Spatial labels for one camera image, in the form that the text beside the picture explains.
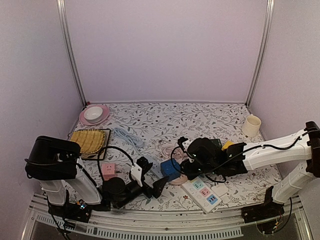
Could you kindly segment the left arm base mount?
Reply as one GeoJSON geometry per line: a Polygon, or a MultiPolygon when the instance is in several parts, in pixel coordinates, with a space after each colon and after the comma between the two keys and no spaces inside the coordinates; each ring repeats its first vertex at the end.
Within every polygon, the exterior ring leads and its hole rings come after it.
{"type": "Polygon", "coordinates": [[[47,200],[47,204],[48,212],[54,216],[61,217],[63,220],[88,223],[92,213],[92,209],[88,205],[70,202],[68,195],[63,205],[54,205],[49,200],[47,200]]]}

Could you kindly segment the yellow cube socket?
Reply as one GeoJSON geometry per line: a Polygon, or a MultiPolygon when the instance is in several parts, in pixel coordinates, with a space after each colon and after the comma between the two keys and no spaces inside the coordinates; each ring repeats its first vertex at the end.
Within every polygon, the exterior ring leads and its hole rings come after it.
{"type": "Polygon", "coordinates": [[[226,151],[229,146],[234,145],[234,143],[230,140],[228,140],[221,148],[222,151],[226,151]]]}

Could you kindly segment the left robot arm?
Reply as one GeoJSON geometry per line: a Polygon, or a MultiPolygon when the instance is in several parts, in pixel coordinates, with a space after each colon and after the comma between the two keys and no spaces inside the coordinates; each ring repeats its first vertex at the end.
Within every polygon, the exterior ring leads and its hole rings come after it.
{"type": "Polygon", "coordinates": [[[141,194],[148,199],[159,198],[163,192],[168,176],[164,176],[152,185],[145,182],[145,174],[153,164],[141,157],[131,162],[129,183],[119,177],[103,180],[98,186],[83,165],[81,147],[78,143],[39,136],[36,138],[30,155],[25,159],[27,177],[39,181],[46,192],[48,202],[63,216],[74,213],[74,205],[69,202],[69,192],[62,182],[67,182],[82,200],[96,211],[109,211],[110,207],[121,209],[141,194]]]}

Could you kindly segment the light blue power strip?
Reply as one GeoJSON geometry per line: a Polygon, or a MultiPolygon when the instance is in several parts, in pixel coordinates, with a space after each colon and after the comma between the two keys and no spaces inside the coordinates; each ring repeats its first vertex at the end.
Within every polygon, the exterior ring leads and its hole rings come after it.
{"type": "Polygon", "coordinates": [[[161,172],[161,166],[160,166],[160,163],[155,159],[153,158],[152,156],[150,155],[145,155],[144,156],[149,163],[152,163],[152,167],[150,169],[150,171],[156,176],[158,177],[159,179],[163,177],[162,175],[162,172],[161,172]]]}

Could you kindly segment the dark green cube socket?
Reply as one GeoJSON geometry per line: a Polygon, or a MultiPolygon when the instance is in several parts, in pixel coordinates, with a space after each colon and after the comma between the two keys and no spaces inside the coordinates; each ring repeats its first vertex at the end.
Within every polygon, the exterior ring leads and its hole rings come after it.
{"type": "Polygon", "coordinates": [[[223,147],[220,139],[215,138],[215,139],[210,139],[210,141],[219,149],[223,147]]]}

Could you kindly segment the dark blue cube socket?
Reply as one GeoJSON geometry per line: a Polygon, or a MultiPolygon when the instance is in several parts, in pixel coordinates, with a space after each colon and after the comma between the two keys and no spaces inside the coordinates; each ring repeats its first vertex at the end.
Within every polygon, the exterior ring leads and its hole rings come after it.
{"type": "Polygon", "coordinates": [[[181,168],[174,158],[160,163],[160,171],[164,177],[168,177],[169,182],[178,179],[181,176],[181,173],[177,170],[180,171],[181,168]]]}

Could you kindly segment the white long power strip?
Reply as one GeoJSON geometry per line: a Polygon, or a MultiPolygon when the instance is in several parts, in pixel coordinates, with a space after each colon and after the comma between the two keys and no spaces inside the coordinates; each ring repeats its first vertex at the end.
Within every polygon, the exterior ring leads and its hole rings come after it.
{"type": "Polygon", "coordinates": [[[186,181],[181,188],[205,214],[215,212],[222,202],[218,194],[199,177],[186,181]]]}

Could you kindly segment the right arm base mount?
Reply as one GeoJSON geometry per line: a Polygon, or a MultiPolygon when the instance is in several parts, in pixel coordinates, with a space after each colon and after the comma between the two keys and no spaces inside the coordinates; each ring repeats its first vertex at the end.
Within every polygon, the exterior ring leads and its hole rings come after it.
{"type": "Polygon", "coordinates": [[[284,204],[275,203],[273,201],[273,189],[274,187],[271,186],[266,190],[263,203],[243,207],[241,209],[241,216],[245,223],[261,221],[277,217],[285,213],[284,204]]]}

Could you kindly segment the pink cube socket adapter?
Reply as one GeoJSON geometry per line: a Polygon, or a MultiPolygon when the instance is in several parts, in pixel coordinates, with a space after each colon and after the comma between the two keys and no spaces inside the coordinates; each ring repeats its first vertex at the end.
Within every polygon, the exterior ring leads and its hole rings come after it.
{"type": "Polygon", "coordinates": [[[104,181],[108,181],[111,178],[117,177],[116,164],[115,163],[103,163],[101,166],[101,172],[104,181]]]}

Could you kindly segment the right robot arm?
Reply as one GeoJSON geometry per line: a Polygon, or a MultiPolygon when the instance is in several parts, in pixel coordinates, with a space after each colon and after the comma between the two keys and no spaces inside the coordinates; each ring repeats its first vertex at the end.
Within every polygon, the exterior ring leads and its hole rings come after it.
{"type": "Polygon", "coordinates": [[[292,195],[320,176],[320,128],[309,121],[296,133],[258,143],[235,143],[223,150],[207,137],[180,137],[178,146],[189,157],[181,164],[184,175],[197,177],[214,173],[223,177],[246,174],[258,168],[290,161],[301,163],[273,186],[270,199],[259,206],[262,218],[269,218],[292,195]]]}

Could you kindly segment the white plug adapter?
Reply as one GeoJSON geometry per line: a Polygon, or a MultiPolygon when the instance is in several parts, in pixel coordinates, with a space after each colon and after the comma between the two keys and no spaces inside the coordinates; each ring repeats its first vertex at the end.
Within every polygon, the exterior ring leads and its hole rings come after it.
{"type": "Polygon", "coordinates": [[[211,187],[211,190],[215,192],[219,197],[226,195],[229,191],[228,187],[225,184],[217,183],[211,187]]]}

